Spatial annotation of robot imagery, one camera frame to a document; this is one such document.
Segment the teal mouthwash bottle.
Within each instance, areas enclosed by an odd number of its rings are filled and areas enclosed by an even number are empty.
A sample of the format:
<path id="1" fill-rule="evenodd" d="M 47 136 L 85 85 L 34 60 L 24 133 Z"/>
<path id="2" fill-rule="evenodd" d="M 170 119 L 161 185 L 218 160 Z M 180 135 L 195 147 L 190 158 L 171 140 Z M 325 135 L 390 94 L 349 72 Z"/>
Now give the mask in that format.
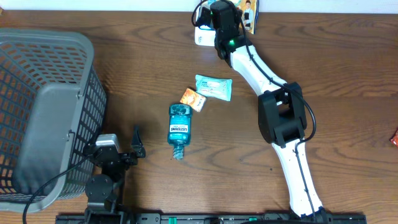
<path id="1" fill-rule="evenodd" d="M 169 133 L 167 142 L 174 147 L 173 157 L 182 160 L 185 146 L 191 140 L 192 108 L 185 104 L 173 104 L 169 108 Z"/>

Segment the red Top snack bar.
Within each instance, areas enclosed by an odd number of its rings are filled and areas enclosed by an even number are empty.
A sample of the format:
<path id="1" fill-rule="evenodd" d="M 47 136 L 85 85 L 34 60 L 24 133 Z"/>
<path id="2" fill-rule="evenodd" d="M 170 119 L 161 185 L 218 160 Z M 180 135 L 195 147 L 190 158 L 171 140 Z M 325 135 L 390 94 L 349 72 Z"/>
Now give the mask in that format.
<path id="1" fill-rule="evenodd" d="M 393 135 L 393 137 L 390 139 L 390 142 L 395 145 L 398 146 L 398 131 L 395 132 L 395 134 Z"/>

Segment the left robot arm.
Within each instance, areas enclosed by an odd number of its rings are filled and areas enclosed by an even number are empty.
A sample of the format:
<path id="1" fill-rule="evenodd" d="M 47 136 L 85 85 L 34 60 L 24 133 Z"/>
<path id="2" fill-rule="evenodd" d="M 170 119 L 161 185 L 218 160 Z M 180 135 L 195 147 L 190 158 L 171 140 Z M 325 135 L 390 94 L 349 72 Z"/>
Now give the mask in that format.
<path id="1" fill-rule="evenodd" d="M 88 203 L 84 223 L 136 222 L 134 214 L 122 202 L 126 171 L 146 156 L 137 126 L 130 147 L 130 151 L 121 152 L 115 134 L 100 134 L 83 150 L 88 160 L 101 169 L 101 173 L 90 177 L 85 185 Z"/>

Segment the grey plastic shopping basket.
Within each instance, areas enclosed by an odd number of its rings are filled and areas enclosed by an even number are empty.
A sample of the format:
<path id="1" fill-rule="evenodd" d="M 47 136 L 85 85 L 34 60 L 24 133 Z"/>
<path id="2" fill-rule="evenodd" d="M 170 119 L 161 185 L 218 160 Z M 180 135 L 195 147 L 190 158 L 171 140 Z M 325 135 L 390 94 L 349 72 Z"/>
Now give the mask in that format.
<path id="1" fill-rule="evenodd" d="M 1 29 L 1 210 L 38 212 L 80 196 L 106 93 L 84 35 Z"/>

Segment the mint green wipes pack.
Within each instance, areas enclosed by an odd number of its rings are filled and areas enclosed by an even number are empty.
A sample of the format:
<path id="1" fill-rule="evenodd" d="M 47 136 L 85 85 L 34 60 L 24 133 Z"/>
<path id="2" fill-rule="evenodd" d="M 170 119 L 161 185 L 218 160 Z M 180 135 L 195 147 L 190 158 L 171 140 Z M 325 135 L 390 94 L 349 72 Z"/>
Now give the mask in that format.
<path id="1" fill-rule="evenodd" d="M 196 75 L 197 92 L 203 96 L 213 97 L 224 101 L 231 101 L 232 79 L 212 78 Z"/>

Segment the large yellow white snack bag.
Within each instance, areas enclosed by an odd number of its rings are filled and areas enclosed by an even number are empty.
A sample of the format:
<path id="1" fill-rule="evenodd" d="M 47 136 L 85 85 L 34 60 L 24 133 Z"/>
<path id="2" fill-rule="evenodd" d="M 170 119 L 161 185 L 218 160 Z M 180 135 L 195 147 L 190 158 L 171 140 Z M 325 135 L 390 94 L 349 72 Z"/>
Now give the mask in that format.
<path id="1" fill-rule="evenodd" d="M 237 9 L 242 10 L 244 28 L 251 34 L 255 34 L 259 13 L 259 0 L 231 0 L 231 2 Z"/>

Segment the small orange snack pack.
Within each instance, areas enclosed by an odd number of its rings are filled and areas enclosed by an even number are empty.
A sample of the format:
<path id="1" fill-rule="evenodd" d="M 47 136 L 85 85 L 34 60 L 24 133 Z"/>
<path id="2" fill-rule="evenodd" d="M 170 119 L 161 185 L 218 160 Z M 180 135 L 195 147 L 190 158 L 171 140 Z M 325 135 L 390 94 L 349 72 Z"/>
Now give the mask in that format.
<path id="1" fill-rule="evenodd" d="M 181 97 L 180 102 L 190 106 L 196 112 L 200 112 L 204 107 L 206 97 L 190 88 L 187 88 Z"/>

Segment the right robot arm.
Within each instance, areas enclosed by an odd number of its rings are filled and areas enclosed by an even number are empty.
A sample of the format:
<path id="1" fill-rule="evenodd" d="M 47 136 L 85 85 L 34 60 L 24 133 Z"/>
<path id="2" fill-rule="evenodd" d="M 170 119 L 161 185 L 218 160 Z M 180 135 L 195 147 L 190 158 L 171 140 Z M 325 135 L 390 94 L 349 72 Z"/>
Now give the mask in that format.
<path id="1" fill-rule="evenodd" d="M 290 208 L 313 222 L 323 205 L 319 199 L 305 155 L 307 114 L 313 114 L 296 82 L 279 78 L 258 56 L 243 27 L 242 11 L 231 1 L 210 5 L 210 25 L 215 29 L 219 58 L 237 71 L 255 91 L 258 126 L 265 141 L 280 160 L 289 190 Z"/>

